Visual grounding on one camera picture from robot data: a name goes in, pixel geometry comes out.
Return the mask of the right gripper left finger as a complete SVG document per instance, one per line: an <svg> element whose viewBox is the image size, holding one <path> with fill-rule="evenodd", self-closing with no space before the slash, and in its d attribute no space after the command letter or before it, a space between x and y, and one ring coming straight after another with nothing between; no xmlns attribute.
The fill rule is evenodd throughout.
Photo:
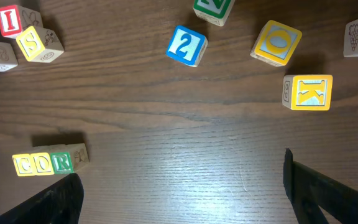
<svg viewBox="0 0 358 224"><path fill-rule="evenodd" d="M69 174L20 205L0 215L1 224L78 224L84 188Z"/></svg>

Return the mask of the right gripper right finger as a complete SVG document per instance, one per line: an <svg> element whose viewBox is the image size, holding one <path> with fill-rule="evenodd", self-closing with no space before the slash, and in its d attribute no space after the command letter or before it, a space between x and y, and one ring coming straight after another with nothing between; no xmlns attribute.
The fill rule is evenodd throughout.
<svg viewBox="0 0 358 224"><path fill-rule="evenodd" d="M341 223L358 223L358 191L294 161L290 149L283 185L299 223L327 223L322 210Z"/></svg>

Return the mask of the yellow O block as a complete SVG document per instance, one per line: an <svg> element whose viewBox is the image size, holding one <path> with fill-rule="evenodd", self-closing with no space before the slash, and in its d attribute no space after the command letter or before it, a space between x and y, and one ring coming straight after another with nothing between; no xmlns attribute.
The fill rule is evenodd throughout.
<svg viewBox="0 0 358 224"><path fill-rule="evenodd" d="M30 161L34 175L54 175L51 153L62 152L63 145L37 146L30 152Z"/></svg>

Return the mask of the green R block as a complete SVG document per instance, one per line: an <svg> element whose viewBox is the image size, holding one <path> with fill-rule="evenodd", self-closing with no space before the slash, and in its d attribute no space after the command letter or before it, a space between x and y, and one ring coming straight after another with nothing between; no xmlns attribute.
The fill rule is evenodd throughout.
<svg viewBox="0 0 358 224"><path fill-rule="evenodd" d="M53 145L49 155L55 174L75 173L90 163L85 143Z"/></svg>

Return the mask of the yellow C block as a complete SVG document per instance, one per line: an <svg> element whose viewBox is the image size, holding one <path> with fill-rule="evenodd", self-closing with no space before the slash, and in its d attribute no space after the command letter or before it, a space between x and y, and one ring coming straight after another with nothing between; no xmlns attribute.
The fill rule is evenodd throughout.
<svg viewBox="0 0 358 224"><path fill-rule="evenodd" d="M30 161L30 152L12 155L12 161L19 177L37 176L33 173L33 165Z"/></svg>

